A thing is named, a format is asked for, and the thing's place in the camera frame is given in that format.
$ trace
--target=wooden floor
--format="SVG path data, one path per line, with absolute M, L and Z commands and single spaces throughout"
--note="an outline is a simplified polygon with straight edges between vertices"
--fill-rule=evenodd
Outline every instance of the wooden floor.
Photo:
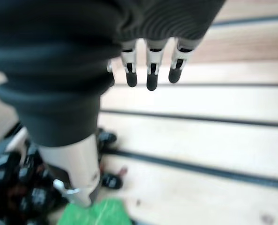
M 169 40 L 154 92 L 137 44 L 137 87 L 114 59 L 98 120 L 118 135 L 106 169 L 128 173 L 99 198 L 150 225 L 278 225 L 278 0 L 227 1 L 175 85 Z M 16 121 L 0 103 L 0 138 Z

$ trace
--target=green fabric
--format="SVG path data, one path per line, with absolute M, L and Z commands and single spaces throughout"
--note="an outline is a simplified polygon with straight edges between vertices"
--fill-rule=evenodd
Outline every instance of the green fabric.
M 132 225 L 118 199 L 107 199 L 91 208 L 68 204 L 58 225 Z

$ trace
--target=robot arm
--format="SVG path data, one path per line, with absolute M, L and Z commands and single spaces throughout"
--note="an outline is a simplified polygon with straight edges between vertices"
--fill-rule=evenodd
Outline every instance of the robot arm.
M 147 87 L 154 90 L 166 40 L 176 37 L 169 80 L 177 82 L 223 2 L 0 2 L 0 71 L 7 77 L 0 99 L 16 109 L 71 202 L 91 205 L 99 187 L 95 132 L 100 96 L 113 84 L 109 60 L 121 54 L 135 86 L 135 43 L 145 38 Z

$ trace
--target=black fabric sleeve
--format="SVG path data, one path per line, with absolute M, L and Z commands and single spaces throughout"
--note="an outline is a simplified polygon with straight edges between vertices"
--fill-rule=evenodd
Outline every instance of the black fabric sleeve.
M 55 147 L 95 132 L 107 61 L 121 41 L 200 39 L 224 0 L 0 1 L 0 99 L 32 139 Z

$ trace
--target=black object pile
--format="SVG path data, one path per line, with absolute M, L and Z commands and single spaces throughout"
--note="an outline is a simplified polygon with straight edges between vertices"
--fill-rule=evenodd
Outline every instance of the black object pile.
M 116 136 L 100 129 L 97 139 L 101 149 L 115 142 Z M 48 225 L 48 213 L 67 203 L 53 187 L 53 177 L 37 146 L 30 141 L 26 141 L 26 146 L 23 165 L 19 151 L 0 154 L 0 225 Z M 102 174 L 102 186 L 119 189 L 122 184 L 119 175 Z

